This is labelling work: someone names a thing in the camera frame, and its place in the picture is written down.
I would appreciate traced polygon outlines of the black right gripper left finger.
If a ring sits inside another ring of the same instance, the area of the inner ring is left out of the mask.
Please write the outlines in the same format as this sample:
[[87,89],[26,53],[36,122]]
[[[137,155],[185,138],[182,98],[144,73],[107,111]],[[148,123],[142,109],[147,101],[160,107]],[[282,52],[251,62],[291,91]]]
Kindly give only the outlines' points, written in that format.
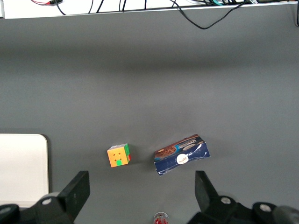
[[36,223],[73,224],[89,195],[89,172],[80,171],[57,196],[45,196],[36,204]]

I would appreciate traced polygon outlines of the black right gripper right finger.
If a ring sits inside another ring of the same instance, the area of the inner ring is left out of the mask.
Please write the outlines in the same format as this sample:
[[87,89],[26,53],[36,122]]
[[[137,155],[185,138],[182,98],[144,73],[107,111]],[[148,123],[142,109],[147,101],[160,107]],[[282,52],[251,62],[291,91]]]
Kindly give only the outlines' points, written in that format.
[[195,173],[195,197],[200,212],[188,222],[190,224],[252,224],[251,209],[233,198],[220,196],[205,171]]

